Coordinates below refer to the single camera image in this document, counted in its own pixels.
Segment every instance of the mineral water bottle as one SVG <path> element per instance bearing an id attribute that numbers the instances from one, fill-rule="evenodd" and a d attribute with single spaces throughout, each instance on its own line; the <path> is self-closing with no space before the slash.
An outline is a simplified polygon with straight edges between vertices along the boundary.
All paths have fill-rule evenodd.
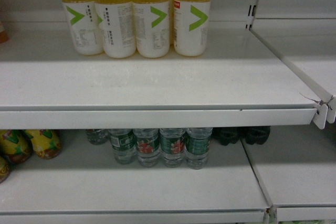
<path id="1" fill-rule="evenodd" d="M 137 49 L 157 58 L 169 50 L 169 0 L 133 0 Z"/>
<path id="2" fill-rule="evenodd" d="M 132 129 L 110 129 L 109 132 L 115 160 L 123 165 L 132 163 L 137 154 Z"/>
<path id="3" fill-rule="evenodd" d="M 135 53 L 132 0 L 96 0 L 105 53 L 125 58 Z"/>
<path id="4" fill-rule="evenodd" d="M 183 128 L 160 129 L 160 151 L 163 162 L 167 167 L 177 167 L 184 158 Z"/>
<path id="5" fill-rule="evenodd" d="M 133 129 L 138 161 L 144 167 L 154 166 L 160 156 L 159 129 Z"/>
<path id="6" fill-rule="evenodd" d="M 89 142 L 94 145 L 103 144 L 110 139 L 110 133 L 106 129 L 87 129 L 85 133 Z"/>
<path id="7" fill-rule="evenodd" d="M 195 170 L 202 169 L 208 161 L 209 142 L 212 128 L 188 128 L 186 147 L 187 165 Z"/>
<path id="8" fill-rule="evenodd" d="M 76 51 L 82 55 L 95 55 L 103 52 L 95 0 L 62 1 Z"/>
<path id="9" fill-rule="evenodd" d="M 210 0 L 174 1 L 174 47 L 185 56 L 205 51 Z"/>

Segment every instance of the yellow packaged bottle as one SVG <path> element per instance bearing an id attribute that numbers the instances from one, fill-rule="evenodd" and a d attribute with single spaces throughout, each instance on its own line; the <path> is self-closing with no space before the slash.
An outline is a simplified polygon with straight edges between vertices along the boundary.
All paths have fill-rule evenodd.
<path id="1" fill-rule="evenodd" d="M 103 52 L 95 0 L 62 0 L 72 42 L 82 55 Z"/>
<path id="2" fill-rule="evenodd" d="M 206 48 L 210 0 L 174 0 L 174 47 L 185 56 Z"/>
<path id="3" fill-rule="evenodd" d="M 9 176 L 9 164 L 2 157 L 0 157 L 0 183 Z"/>
<path id="4" fill-rule="evenodd" d="M 132 0 L 96 0 L 105 53 L 125 58 L 135 53 Z"/>
<path id="5" fill-rule="evenodd" d="M 133 0 L 137 49 L 157 58 L 169 50 L 169 0 Z"/>
<path id="6" fill-rule="evenodd" d="M 0 130 L 0 153 L 11 164 L 22 163 L 32 154 L 20 130 Z"/>
<path id="7" fill-rule="evenodd" d="M 61 151 L 61 142 L 53 130 L 25 130 L 33 145 L 33 150 L 43 159 L 52 159 Z"/>

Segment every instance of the beverage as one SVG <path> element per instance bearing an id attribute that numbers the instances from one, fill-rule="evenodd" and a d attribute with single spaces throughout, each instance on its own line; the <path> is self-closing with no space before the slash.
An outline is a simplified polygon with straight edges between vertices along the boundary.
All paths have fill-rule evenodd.
<path id="1" fill-rule="evenodd" d="M 61 152 L 61 142 L 53 130 L 25 130 L 33 150 L 43 159 L 52 159 Z"/>
<path id="2" fill-rule="evenodd" d="M 135 140 L 131 129 L 110 129 L 111 144 L 115 160 L 119 164 L 130 164 L 135 160 Z"/>
<path id="3" fill-rule="evenodd" d="M 154 166 L 160 156 L 159 129 L 133 129 L 138 161 L 144 167 Z"/>
<path id="4" fill-rule="evenodd" d="M 185 129 L 160 129 L 160 151 L 167 167 L 177 167 L 184 158 Z"/>
<path id="5" fill-rule="evenodd" d="M 0 130 L 0 154 L 11 164 L 22 163 L 32 149 L 20 130 Z"/>
<path id="6" fill-rule="evenodd" d="M 169 0 L 133 0 L 137 49 L 157 58 L 169 50 Z"/>
<path id="7" fill-rule="evenodd" d="M 76 51 L 83 55 L 103 52 L 95 0 L 62 0 Z"/>
<path id="8" fill-rule="evenodd" d="M 125 58 L 135 53 L 132 0 L 96 0 L 105 53 Z"/>
<path id="9" fill-rule="evenodd" d="M 208 161 L 212 128 L 188 128 L 187 134 L 187 165 L 195 170 L 202 169 Z"/>
<path id="10" fill-rule="evenodd" d="M 174 47 L 185 56 L 201 55 L 206 48 L 210 0 L 174 1 Z"/>
<path id="11" fill-rule="evenodd" d="M 110 139 L 110 133 L 105 129 L 87 129 L 85 134 L 88 141 L 93 145 L 104 144 Z"/>

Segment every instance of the water bottle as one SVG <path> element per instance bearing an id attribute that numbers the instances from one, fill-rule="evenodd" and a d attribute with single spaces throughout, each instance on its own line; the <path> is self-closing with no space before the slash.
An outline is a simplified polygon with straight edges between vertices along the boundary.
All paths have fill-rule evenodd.
<path id="1" fill-rule="evenodd" d="M 185 144 L 187 165 L 195 170 L 202 169 L 208 161 L 212 128 L 188 128 L 187 134 Z"/>
<path id="2" fill-rule="evenodd" d="M 152 167 L 160 156 L 159 129 L 133 129 L 138 161 L 144 167 Z"/>
<path id="3" fill-rule="evenodd" d="M 177 167 L 184 158 L 183 128 L 160 129 L 160 152 L 163 162 L 167 167 Z"/>
<path id="4" fill-rule="evenodd" d="M 110 129 L 111 144 L 115 160 L 122 165 L 135 160 L 135 141 L 132 129 Z"/>
<path id="5" fill-rule="evenodd" d="M 89 142 L 94 145 L 103 144 L 110 139 L 110 133 L 106 129 L 87 129 L 85 133 Z"/>

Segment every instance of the soda bottle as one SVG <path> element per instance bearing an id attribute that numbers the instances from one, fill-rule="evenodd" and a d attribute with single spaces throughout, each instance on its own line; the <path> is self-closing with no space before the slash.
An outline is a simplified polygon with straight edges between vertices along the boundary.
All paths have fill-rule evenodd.
<path id="1" fill-rule="evenodd" d="M 169 0 L 133 0 L 137 49 L 157 58 L 169 50 Z"/>
<path id="2" fill-rule="evenodd" d="M 105 53 L 125 58 L 135 53 L 132 0 L 96 0 Z"/>
<path id="3" fill-rule="evenodd" d="M 174 1 L 174 47 L 185 56 L 205 51 L 210 0 Z"/>
<path id="4" fill-rule="evenodd" d="M 95 0 L 62 1 L 76 51 L 82 55 L 96 55 L 103 52 Z"/>

